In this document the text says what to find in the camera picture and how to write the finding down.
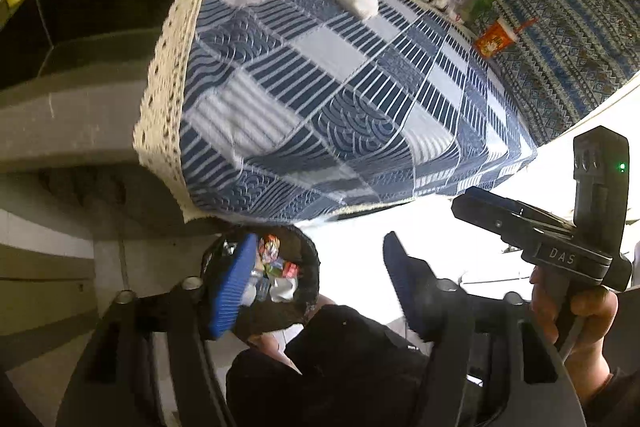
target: hand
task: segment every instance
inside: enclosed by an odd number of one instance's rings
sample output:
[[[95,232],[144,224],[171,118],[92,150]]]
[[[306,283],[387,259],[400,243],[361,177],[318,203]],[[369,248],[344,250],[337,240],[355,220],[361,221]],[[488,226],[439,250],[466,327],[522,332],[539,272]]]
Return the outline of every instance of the hand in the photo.
[[[554,343],[558,339],[558,306],[546,293],[544,272],[536,267],[529,280],[533,286],[531,309],[545,336]],[[603,286],[585,290],[574,296],[571,311],[585,317],[584,327],[574,349],[564,363],[580,402],[586,404],[610,378],[609,364],[602,356],[604,336],[618,311],[618,297]]]

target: red snack package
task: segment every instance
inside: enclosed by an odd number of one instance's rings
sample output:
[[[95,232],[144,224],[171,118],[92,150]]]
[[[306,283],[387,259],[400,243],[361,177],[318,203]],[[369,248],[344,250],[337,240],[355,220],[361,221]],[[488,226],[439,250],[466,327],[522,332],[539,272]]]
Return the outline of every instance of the red snack package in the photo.
[[[287,261],[284,264],[284,268],[282,269],[282,276],[286,279],[294,279],[298,276],[298,272],[298,265]]]

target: black handle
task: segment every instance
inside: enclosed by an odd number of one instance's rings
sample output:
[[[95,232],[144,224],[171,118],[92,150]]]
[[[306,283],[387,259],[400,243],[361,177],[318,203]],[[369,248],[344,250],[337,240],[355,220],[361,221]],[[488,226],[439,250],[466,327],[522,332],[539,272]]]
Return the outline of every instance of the black handle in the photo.
[[[562,361],[571,353],[574,349],[575,343],[584,326],[584,317],[577,317],[571,311],[571,300],[574,296],[586,289],[587,286],[582,283],[571,281],[567,286],[566,293],[560,305],[560,312],[556,319],[556,327],[558,328],[558,339],[554,344]]]

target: blue and white patterned tablecloth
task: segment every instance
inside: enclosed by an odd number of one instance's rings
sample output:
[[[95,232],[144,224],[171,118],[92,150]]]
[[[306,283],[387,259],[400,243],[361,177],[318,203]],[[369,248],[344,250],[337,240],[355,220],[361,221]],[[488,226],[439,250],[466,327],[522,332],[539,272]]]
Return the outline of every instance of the blue and white patterned tablecloth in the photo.
[[[180,121],[200,209],[295,222],[491,189],[536,147],[470,41],[411,0],[203,0]]]

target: blue patterned cloth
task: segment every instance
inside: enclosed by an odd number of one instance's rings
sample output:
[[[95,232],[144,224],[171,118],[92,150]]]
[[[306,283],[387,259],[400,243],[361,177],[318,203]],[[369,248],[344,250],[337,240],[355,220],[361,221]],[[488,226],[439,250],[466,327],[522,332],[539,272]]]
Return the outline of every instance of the blue patterned cloth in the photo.
[[[538,145],[558,137],[640,70],[640,0],[497,0],[513,28],[537,18],[496,55]]]
[[[295,222],[471,185],[536,147],[497,75],[411,0],[362,22],[335,0],[203,0],[180,122],[202,210]]]

